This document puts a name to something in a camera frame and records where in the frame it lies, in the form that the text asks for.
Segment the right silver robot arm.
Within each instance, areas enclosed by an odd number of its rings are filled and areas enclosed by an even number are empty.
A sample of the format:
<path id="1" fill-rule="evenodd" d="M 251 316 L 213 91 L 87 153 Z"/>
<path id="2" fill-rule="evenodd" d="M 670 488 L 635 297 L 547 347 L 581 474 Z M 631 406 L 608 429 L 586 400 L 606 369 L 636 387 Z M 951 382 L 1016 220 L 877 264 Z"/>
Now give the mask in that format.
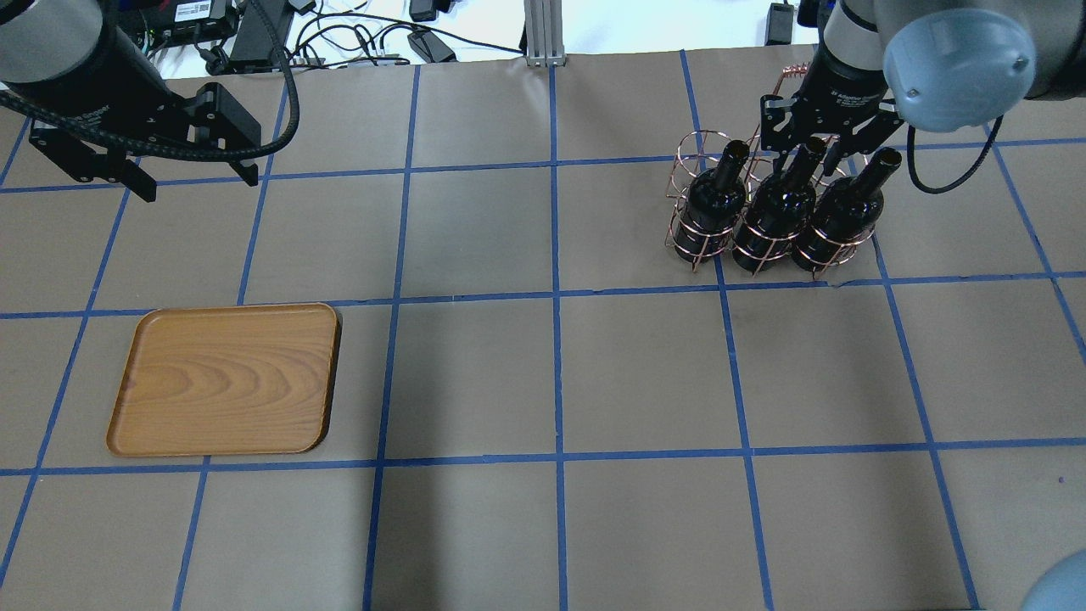
<path id="1" fill-rule="evenodd" d="M 834 137 L 825 171 L 901 126 L 954 132 L 1023 100 L 1083 96 L 1082 1 L 801 1 L 819 43 L 798 91 L 760 101 L 759 147 Z"/>

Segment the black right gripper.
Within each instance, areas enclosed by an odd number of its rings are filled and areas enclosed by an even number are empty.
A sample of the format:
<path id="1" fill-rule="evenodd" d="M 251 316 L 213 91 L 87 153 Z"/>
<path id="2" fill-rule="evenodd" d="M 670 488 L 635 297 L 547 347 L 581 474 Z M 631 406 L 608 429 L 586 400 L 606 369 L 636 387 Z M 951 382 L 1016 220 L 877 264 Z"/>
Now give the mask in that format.
<path id="1" fill-rule="evenodd" d="M 817 47 L 797 92 L 759 100 L 759 147 L 776 154 L 770 176 L 784 177 L 798 145 L 815 135 L 838 137 L 830 147 L 830 174 L 855 154 L 872 154 L 904 126 L 886 92 L 882 71 L 853 66 Z"/>

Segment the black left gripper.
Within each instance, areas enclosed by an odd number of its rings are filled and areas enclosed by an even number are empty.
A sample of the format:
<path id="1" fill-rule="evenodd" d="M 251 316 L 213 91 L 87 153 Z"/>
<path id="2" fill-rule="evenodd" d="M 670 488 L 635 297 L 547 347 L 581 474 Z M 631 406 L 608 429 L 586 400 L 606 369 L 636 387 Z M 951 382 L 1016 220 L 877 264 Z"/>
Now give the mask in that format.
<path id="1" fill-rule="evenodd" d="M 260 122 L 218 82 L 202 85 L 191 98 L 172 93 L 148 107 L 108 107 L 94 117 L 86 117 L 84 123 L 99 132 L 194 153 L 261 144 Z M 157 182 L 132 161 L 136 154 L 131 149 L 114 144 L 94 148 L 77 135 L 45 120 L 31 123 L 30 143 L 75 181 L 119 182 L 148 204 L 157 200 Z M 258 184 L 256 160 L 230 161 L 229 167 L 244 184 Z"/>

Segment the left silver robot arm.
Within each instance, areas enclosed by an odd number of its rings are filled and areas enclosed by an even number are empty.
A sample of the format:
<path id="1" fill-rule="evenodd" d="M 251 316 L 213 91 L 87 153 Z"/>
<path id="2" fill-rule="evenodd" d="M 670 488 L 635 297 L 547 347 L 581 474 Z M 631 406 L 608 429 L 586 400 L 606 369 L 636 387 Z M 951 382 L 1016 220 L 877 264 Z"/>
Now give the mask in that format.
<path id="1" fill-rule="evenodd" d="M 4 1 L 1 42 L 3 84 L 18 101 L 144 144 L 260 144 L 260 122 L 224 86 L 173 92 L 98 1 Z"/>

